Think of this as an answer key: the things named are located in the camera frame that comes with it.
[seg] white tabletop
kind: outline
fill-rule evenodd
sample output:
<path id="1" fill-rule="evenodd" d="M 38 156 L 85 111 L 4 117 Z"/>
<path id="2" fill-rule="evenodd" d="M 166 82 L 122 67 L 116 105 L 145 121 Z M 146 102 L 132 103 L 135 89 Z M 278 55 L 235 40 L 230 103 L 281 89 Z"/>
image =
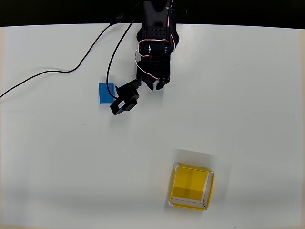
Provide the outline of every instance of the white tabletop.
<path id="1" fill-rule="evenodd" d="M 74 68 L 106 25 L 4 28 L 1 91 Z M 268 228 L 301 225 L 299 30 L 178 25 L 171 82 L 140 87 L 113 116 L 99 83 L 126 24 L 82 66 L 46 74 L 1 106 L 3 223 L 54 228 Z M 110 82 L 135 78 L 133 25 Z M 173 163 L 215 172 L 208 211 L 167 206 Z"/>

